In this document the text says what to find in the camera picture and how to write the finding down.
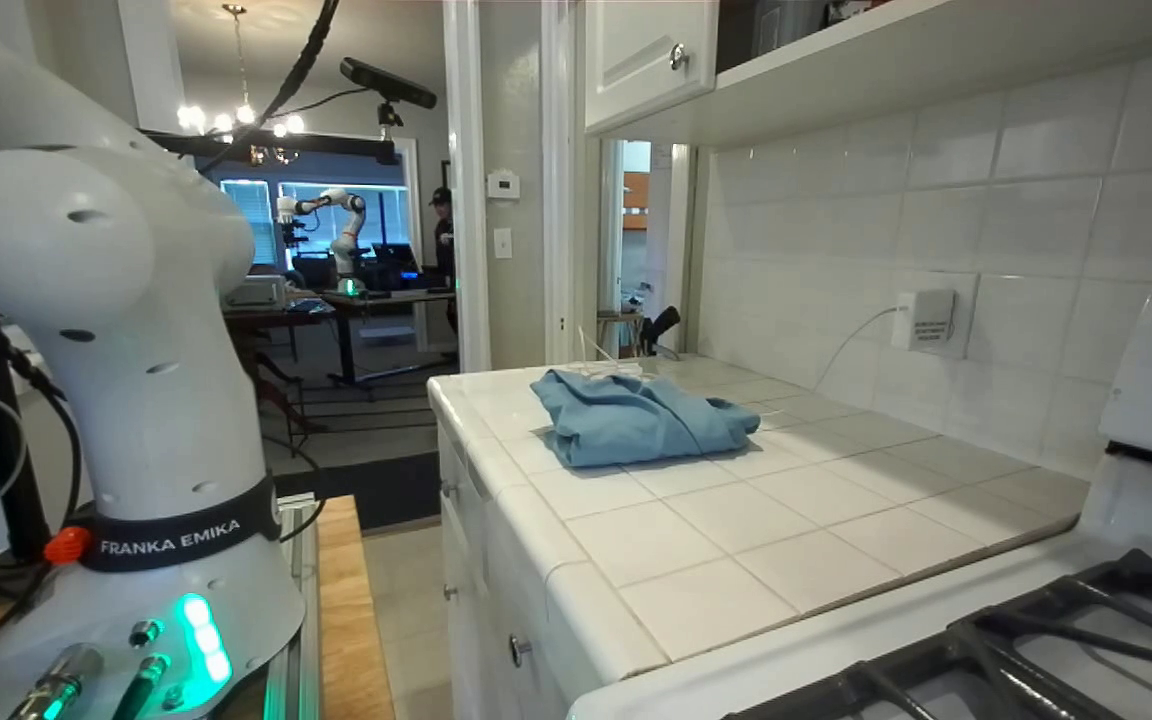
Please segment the gas burner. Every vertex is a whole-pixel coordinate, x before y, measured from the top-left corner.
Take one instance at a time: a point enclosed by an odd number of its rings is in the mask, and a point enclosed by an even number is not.
[[[1152,558],[1129,552],[729,720],[1152,720]]]

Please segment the light switch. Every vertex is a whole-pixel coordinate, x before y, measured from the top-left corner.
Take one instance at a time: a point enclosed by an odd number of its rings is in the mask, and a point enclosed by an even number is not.
[[[496,260],[513,255],[513,228],[490,228],[490,251],[496,251]]]

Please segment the white tiled countertop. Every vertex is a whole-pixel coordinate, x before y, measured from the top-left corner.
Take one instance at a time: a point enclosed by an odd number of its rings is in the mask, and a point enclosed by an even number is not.
[[[558,606],[591,656],[616,656],[604,682],[1061,534],[1084,506],[1084,481],[713,360],[580,373],[734,401],[765,420],[746,453],[566,471],[539,441],[547,412],[526,388],[539,373],[438,377],[430,396],[547,591],[580,578],[611,597]]]

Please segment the floor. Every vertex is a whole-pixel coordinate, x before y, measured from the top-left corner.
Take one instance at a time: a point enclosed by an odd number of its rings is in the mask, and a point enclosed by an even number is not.
[[[267,340],[281,367],[304,377],[309,438],[287,438],[275,410],[265,410],[265,456],[275,476],[309,465],[341,470],[435,448],[425,381],[394,381],[377,391],[352,391],[326,381],[337,373],[337,328],[297,331],[297,356],[285,331]],[[404,317],[357,324],[358,367],[401,367],[413,360],[413,324]],[[390,684],[394,720],[448,720],[448,611],[438,525],[390,525],[364,537],[377,626]]]

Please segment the ceiling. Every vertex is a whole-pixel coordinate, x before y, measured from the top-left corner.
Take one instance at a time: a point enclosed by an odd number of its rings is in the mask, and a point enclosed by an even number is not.
[[[246,81],[281,84],[298,57],[320,0],[226,0],[246,9],[239,21]],[[234,78],[234,27],[221,0],[167,0],[180,73]],[[357,57],[379,73],[442,95],[442,5],[438,0],[341,0],[326,46],[304,84],[348,87],[337,73],[341,57]]]

